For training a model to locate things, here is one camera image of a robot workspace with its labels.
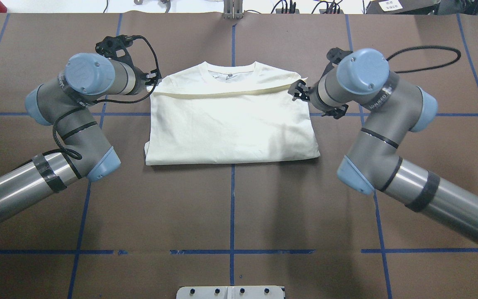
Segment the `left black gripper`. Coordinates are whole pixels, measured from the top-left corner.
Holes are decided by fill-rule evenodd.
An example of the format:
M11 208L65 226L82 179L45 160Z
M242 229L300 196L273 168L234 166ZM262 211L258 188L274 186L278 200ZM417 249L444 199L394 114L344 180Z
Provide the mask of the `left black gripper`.
M158 84L158 69L154 69L150 72L143 72L138 69L138 93L146 90L148 86L154 86Z

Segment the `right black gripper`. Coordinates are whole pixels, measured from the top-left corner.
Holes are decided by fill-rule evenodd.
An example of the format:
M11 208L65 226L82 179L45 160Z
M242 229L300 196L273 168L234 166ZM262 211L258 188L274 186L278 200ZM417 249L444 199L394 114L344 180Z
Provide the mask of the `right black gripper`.
M322 114L323 117L333 117L336 120L344 117L349 106L333 107L331 109L320 97L318 88L318 81L311 86L307 86L305 81L295 81L290 85L287 93L293 97L293 101L310 102L317 110L324 113Z

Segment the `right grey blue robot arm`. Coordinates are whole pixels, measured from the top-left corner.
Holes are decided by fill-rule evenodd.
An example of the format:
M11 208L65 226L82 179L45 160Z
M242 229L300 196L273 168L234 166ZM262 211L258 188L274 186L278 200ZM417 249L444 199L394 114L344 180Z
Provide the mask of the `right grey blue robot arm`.
M375 49L334 48L327 59L317 83L296 80L288 93L335 119L349 102L370 112L338 167L339 180L365 195L380 191L478 244L478 196L397 154L408 132L434 120L437 100L392 71Z

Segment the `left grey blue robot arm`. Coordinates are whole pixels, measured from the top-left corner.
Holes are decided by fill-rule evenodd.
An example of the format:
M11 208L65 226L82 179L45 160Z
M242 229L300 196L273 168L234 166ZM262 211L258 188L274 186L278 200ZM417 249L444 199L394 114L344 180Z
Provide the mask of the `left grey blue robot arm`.
M158 66L142 71L129 55L79 53L29 93L27 113L51 146L0 176L0 223L80 179L98 181L116 171L121 161L91 107L105 96L143 96L159 77Z

